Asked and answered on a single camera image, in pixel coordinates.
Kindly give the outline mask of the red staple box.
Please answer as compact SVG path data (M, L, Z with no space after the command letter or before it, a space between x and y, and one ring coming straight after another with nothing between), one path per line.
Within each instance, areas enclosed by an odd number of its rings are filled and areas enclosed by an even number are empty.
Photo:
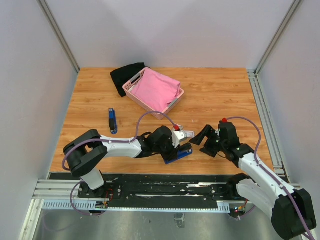
M192 139L192 138L194 138L194 137L195 137L195 132L194 132L194 131L185 130L184 132L186 133L187 138Z

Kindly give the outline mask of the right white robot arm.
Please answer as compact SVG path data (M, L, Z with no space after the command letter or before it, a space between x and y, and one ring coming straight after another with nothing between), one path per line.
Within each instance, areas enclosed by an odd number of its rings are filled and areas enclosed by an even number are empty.
M225 158L243 172L229 179L226 193L232 200L245 198L259 208L271 221L276 233L284 240L304 236L315 237L317 227L311 195L303 188L296 189L259 158L257 148L241 143L236 127L229 118L218 124L218 129L206 125L190 140L194 145L206 142L200 151L210 157L223 152Z

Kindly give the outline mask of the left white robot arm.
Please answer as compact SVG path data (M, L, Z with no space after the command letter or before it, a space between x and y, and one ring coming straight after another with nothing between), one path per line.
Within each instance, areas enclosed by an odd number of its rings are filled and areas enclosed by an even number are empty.
M178 126L166 126L154 132L146 132L132 138L114 138L91 129L66 145L63 149L64 163L71 175L80 178L96 198L107 193L107 185L97 165L104 158L128 157L132 159L161 155L165 164L170 164L193 153L190 143L181 144L188 138Z

